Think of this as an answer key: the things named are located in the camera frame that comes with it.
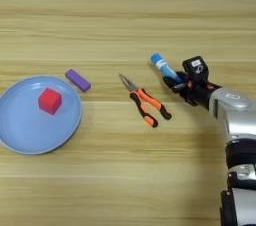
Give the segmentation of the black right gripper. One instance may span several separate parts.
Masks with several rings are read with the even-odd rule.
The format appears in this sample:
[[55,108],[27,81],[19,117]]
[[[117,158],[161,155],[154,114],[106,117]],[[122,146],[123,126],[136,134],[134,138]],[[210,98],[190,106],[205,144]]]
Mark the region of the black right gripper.
[[214,91],[220,88],[211,82],[194,82],[191,80],[178,83],[169,76],[163,77],[164,83],[174,92],[180,93],[180,96],[192,106],[209,107],[209,100]]

